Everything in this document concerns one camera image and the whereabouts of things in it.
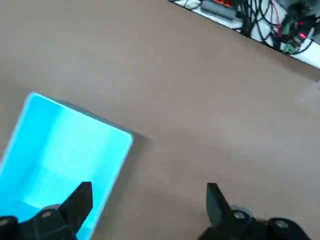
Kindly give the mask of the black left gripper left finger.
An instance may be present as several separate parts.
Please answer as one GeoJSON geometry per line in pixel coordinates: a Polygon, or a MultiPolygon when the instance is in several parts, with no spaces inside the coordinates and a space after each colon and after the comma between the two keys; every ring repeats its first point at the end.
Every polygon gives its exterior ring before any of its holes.
{"type": "Polygon", "coordinates": [[[93,209],[93,186],[83,181],[57,208],[48,207],[29,220],[13,215],[0,217],[2,240],[76,240],[93,209]]]}

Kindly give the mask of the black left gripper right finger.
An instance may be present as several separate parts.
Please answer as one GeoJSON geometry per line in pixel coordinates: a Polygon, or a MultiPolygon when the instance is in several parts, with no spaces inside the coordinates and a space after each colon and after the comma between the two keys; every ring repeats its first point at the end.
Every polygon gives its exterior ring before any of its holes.
{"type": "Polygon", "coordinates": [[[200,240],[309,240],[294,221],[253,217],[244,207],[230,206],[216,183],[206,185],[206,212],[210,220],[200,240]]]}

